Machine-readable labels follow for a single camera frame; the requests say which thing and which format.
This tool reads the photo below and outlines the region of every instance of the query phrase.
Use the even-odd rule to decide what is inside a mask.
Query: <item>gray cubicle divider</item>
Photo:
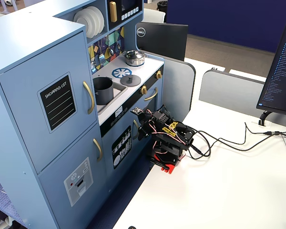
[[[162,102],[171,117],[183,121],[191,109],[195,68],[184,61],[151,52],[144,51],[144,53],[164,59]]]
[[[263,86],[262,81],[212,69],[203,76],[199,100],[259,118],[263,110],[256,105]],[[283,114],[272,113],[267,120],[286,126]]]

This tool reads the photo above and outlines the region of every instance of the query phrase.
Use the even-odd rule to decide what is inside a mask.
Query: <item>dell monitor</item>
[[[140,22],[137,46],[140,50],[184,61],[188,26]]]

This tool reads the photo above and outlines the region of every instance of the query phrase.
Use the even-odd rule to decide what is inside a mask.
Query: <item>blue burner decal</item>
[[[131,75],[132,71],[130,71],[130,69],[128,68],[117,68],[115,70],[113,70],[112,75],[115,78],[122,78],[123,76],[126,75]]]

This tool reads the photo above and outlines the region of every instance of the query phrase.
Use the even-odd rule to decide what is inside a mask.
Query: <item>computer monitor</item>
[[[137,46],[143,51],[184,61],[188,26],[140,22]]]
[[[256,107],[286,115],[286,26]]]

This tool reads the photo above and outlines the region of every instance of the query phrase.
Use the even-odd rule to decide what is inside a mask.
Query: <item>gold handle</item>
[[[90,115],[91,112],[93,111],[94,109],[94,99],[93,99],[93,94],[90,90],[90,87],[87,85],[87,83],[84,81],[82,82],[82,84],[84,85],[84,87],[86,88],[86,90],[88,91],[89,95],[90,95],[90,98],[91,98],[91,107],[89,108],[88,110],[88,114]]]
[[[147,87],[145,85],[141,87],[141,94],[147,94]]]
[[[95,138],[93,139],[93,142],[96,144],[96,146],[98,147],[98,149],[100,151],[100,156],[97,158],[97,161],[100,161],[103,157],[103,152],[102,152],[101,146]]]
[[[139,125],[137,124],[137,122],[135,120],[133,120],[133,123],[135,124],[135,126],[138,128],[138,133],[136,136],[133,136],[133,139],[136,139],[139,136]]]
[[[161,71],[159,70],[159,71],[157,71],[157,73],[156,73],[156,79],[159,80],[159,79],[161,79],[161,78],[162,78],[162,73],[161,73]]]
[[[152,98],[154,98],[158,94],[158,88],[155,88],[154,90],[156,91],[156,93],[154,95],[152,95],[151,97],[144,99],[144,101],[151,100]]]
[[[116,3],[114,1],[109,2],[109,9],[111,22],[116,22],[118,20],[118,16],[116,12]]]

